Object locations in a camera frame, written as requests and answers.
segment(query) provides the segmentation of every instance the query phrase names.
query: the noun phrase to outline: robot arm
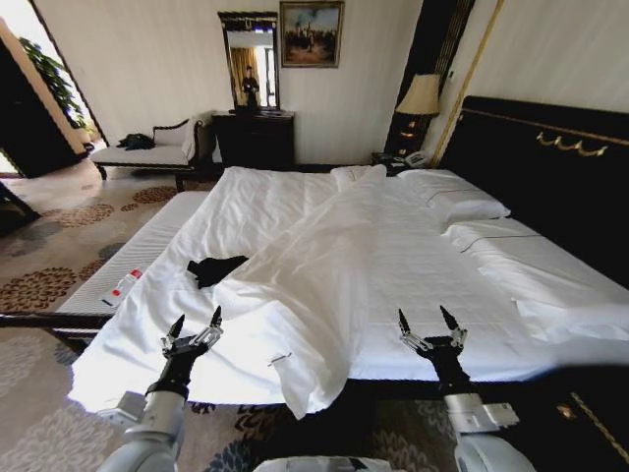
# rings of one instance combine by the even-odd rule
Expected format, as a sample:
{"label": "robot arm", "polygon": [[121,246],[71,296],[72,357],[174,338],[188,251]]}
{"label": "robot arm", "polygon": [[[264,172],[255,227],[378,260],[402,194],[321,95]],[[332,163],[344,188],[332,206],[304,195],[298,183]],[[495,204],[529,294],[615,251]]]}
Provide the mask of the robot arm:
{"label": "robot arm", "polygon": [[162,353],[168,361],[159,380],[146,392],[143,412],[120,412],[125,418],[138,418],[140,422],[125,432],[126,443],[105,460],[99,472],[177,470],[190,372],[197,358],[211,349],[223,333],[220,307],[207,328],[195,336],[179,338],[184,319],[182,315],[161,339]]}
{"label": "robot arm", "polygon": [[431,361],[439,377],[439,389],[458,438],[454,451],[457,467],[466,472],[535,472],[531,462],[507,441],[483,434],[513,426],[520,420],[508,403],[483,403],[458,359],[467,330],[445,308],[439,308],[450,329],[448,336],[423,339],[413,334],[402,310],[399,324],[402,342]]}

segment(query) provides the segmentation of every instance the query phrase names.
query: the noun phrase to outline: black headboard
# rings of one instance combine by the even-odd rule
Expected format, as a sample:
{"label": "black headboard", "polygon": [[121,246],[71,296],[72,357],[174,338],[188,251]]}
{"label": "black headboard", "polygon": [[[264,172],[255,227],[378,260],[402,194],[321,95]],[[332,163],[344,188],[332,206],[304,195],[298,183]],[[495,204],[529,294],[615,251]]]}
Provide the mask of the black headboard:
{"label": "black headboard", "polygon": [[629,113],[468,96],[439,167],[629,288]]}

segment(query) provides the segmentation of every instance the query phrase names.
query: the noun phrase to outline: patterned carpet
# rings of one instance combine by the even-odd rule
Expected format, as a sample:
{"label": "patterned carpet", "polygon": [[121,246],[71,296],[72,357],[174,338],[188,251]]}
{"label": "patterned carpet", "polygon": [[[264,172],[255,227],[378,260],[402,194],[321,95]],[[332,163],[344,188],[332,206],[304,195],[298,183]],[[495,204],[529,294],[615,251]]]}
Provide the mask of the patterned carpet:
{"label": "patterned carpet", "polygon": [[[170,175],[109,174],[102,182],[86,160],[38,179],[3,180],[42,218],[0,240],[0,311],[59,307],[176,192]],[[41,330],[0,329],[0,470],[95,470],[120,445],[122,431],[66,398],[73,361]],[[440,402],[342,394],[301,422],[284,406],[192,403],[185,417],[183,472],[247,471],[266,458],[297,454],[377,457],[410,472],[456,470]]]}

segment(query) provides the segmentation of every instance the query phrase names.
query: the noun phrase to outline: dresser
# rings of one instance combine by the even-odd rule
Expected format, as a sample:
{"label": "dresser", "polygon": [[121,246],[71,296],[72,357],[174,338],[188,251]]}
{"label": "dresser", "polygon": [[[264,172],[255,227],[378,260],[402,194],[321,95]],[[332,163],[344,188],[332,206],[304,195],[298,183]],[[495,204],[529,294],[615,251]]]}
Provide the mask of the dresser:
{"label": "dresser", "polygon": [[288,170],[294,165],[294,113],[217,112],[212,122],[226,167]]}

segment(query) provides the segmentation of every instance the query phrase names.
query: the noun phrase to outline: cream wall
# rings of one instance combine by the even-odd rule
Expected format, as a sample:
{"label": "cream wall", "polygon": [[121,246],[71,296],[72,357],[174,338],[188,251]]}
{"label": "cream wall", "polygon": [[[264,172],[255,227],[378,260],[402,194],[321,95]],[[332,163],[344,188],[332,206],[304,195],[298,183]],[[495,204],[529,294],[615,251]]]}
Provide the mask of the cream wall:
{"label": "cream wall", "polygon": [[[425,150],[434,152],[496,0],[477,0]],[[505,0],[467,95],[629,112],[627,0]]]}
{"label": "cream wall", "polygon": [[[277,0],[35,0],[107,138],[233,107],[218,11]],[[422,0],[346,0],[338,69],[282,69],[300,162],[382,150]]]}

